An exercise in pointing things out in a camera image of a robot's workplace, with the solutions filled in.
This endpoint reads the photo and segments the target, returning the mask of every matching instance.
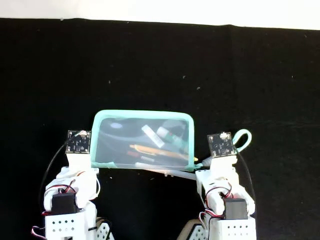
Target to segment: black cable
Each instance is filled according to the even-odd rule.
[[[249,184],[250,184],[250,191],[251,191],[251,194],[252,194],[252,198],[254,201],[256,201],[256,193],[255,193],[255,189],[254,189],[254,184],[252,182],[252,178],[251,178],[251,174],[250,174],[250,171],[249,171],[249,168],[248,168],[248,165],[244,159],[244,157],[240,154],[240,152],[238,151],[238,149],[235,149],[237,154],[239,155],[240,157],[240,160],[241,160],[241,163],[242,165],[244,166],[244,170],[245,170],[245,173],[247,175],[247,178],[249,180]]]
[[[89,229],[88,229],[88,231],[90,232],[90,231],[92,231],[92,230],[96,230],[98,227],[97,226],[93,226],[93,227],[90,227]]]
[[[58,156],[58,154],[61,152],[61,150],[70,142],[72,141],[76,136],[79,135],[79,133],[81,133],[82,131],[79,131],[78,133],[76,133],[75,135],[73,135],[73,137],[71,137],[70,139],[67,139],[63,145],[58,149],[58,151],[56,151],[56,153],[54,154],[54,156],[52,157],[48,167],[46,168],[44,174],[43,174],[43,177],[42,177],[42,181],[41,181],[41,184],[40,184],[40,188],[39,188],[39,194],[38,194],[38,203],[39,203],[39,207],[40,207],[40,212],[42,212],[42,203],[41,203],[41,194],[42,194],[42,190],[44,188],[44,184],[45,184],[45,181],[47,179],[47,176],[48,176],[48,173],[49,173],[49,170],[51,168],[51,165],[54,163],[56,157]]]

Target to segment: pen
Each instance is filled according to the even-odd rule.
[[[155,160],[153,158],[147,157],[147,156],[142,156],[137,152],[133,152],[133,151],[127,151],[126,152],[127,155],[135,157],[135,158],[141,158],[142,160],[145,161],[149,161],[149,162],[154,162]]]
[[[180,153],[173,152],[173,151],[166,151],[166,150],[162,150],[162,149],[156,149],[156,148],[137,145],[137,144],[130,145],[130,148],[133,148],[137,152],[142,153],[142,154],[148,154],[148,155],[152,155],[152,156],[162,155],[162,156],[171,157],[171,158],[175,158],[175,159],[183,159],[186,161],[189,160],[189,157],[187,155],[180,154]]]

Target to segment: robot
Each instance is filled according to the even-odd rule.
[[[248,135],[248,140],[236,148],[234,144],[243,134]],[[66,146],[69,166],[62,167],[45,187],[45,211],[42,212],[45,228],[33,226],[31,234],[35,237],[44,240],[114,240],[111,223],[97,217],[96,206],[91,202],[99,195],[100,183],[99,169],[91,167],[90,139],[90,131],[68,131],[67,141],[51,160],[42,183],[53,160]],[[152,170],[196,180],[204,211],[199,213],[198,220],[187,223],[178,240],[257,239],[256,220],[251,216],[255,212],[255,201],[239,184],[239,176],[233,167],[238,161],[237,155],[250,141],[251,134],[245,129],[237,132],[233,139],[226,132],[208,135],[211,157],[205,159],[203,165],[209,169],[199,169],[195,173]],[[43,229],[45,237],[36,233]]]

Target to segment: white plastic part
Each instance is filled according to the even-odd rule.
[[[43,206],[47,212],[51,211],[52,208],[52,197],[58,194],[60,188],[65,187],[55,185],[67,185],[72,182],[71,187],[76,191],[75,202],[78,208],[82,209],[86,206],[89,200],[96,198],[99,194],[97,193],[97,172],[95,168],[89,168],[82,171],[74,171],[70,168],[63,167],[61,172],[57,175],[57,178],[52,180],[46,187],[43,198]]]
[[[94,240],[96,231],[88,229],[96,226],[97,209],[92,202],[78,213],[49,215],[45,217],[45,237],[47,240]]]
[[[158,130],[156,131],[156,134],[158,134],[161,138],[165,138],[166,135],[169,133],[170,132],[162,126],[159,127]]]
[[[144,169],[151,172],[164,174],[165,176],[170,175],[170,176],[180,177],[184,179],[196,180],[196,175],[190,172],[178,171],[178,170],[166,170],[166,169],[152,169],[153,168],[152,165],[142,163],[142,162],[136,162],[135,166],[138,169]]]
[[[220,193],[223,193],[224,195],[227,194],[230,185],[232,187],[231,193],[234,197],[245,199],[248,215],[255,212],[256,206],[254,200],[246,192],[245,188],[239,185],[239,176],[236,169],[232,166],[232,164],[236,162],[237,157],[234,155],[217,157],[211,162],[210,170],[198,170],[195,172],[197,192],[201,196],[203,205],[206,208],[212,209],[217,215],[222,215],[225,210],[225,205]],[[203,199],[202,196],[205,196],[206,194],[207,198],[205,202],[205,199]]]
[[[101,223],[100,227],[96,230],[96,240],[107,240],[108,232],[110,231],[109,225],[104,222]],[[109,239],[108,240],[115,240],[114,236],[112,235],[112,232],[110,232]]]
[[[256,240],[256,220],[253,217],[239,220],[210,221],[209,240]]]
[[[70,171],[84,171],[91,168],[89,153],[66,153]]]

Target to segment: perforated plate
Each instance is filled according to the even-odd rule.
[[[193,232],[188,240],[206,240],[205,230],[202,225],[194,226]]]
[[[107,223],[102,223],[100,227],[96,230],[96,240],[115,240],[112,232],[109,235],[109,239],[107,239],[107,235],[110,228]]]
[[[63,237],[85,239],[85,215],[83,212],[74,214],[52,215],[45,217],[45,236],[47,240]]]

